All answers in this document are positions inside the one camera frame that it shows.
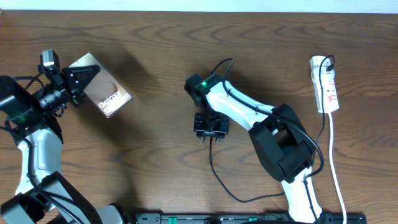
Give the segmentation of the brown Galaxy smartphone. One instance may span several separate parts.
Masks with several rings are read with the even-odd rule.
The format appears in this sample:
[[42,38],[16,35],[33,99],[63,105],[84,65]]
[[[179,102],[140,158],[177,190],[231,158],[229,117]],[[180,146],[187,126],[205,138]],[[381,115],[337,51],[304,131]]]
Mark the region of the brown Galaxy smartphone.
[[133,96],[91,52],[73,62],[69,68],[90,65],[98,65],[100,71],[85,88],[84,93],[105,117],[110,118],[132,101]]

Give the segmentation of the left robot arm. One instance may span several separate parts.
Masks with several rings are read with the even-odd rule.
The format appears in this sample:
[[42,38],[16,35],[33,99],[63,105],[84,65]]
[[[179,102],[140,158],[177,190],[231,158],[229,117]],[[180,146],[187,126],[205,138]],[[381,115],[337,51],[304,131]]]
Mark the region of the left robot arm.
[[39,65],[49,79],[31,94],[21,77],[1,77],[1,111],[9,133],[22,153],[22,176],[16,194],[1,205],[6,223],[37,223],[56,208],[57,223],[102,223],[103,219],[61,173],[62,130],[57,121],[65,104],[77,105],[83,90],[100,72],[97,65],[60,69]]

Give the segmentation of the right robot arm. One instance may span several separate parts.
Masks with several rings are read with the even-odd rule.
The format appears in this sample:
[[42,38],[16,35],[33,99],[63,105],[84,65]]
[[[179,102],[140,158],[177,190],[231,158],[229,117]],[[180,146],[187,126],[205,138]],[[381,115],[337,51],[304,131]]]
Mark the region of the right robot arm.
[[204,79],[194,74],[185,81],[185,91],[203,109],[195,115],[197,138],[220,140],[229,132],[229,120],[248,131],[259,162],[282,184],[295,222],[317,223],[322,215],[312,187],[312,167],[319,148],[307,134],[294,110],[260,103],[212,73]]

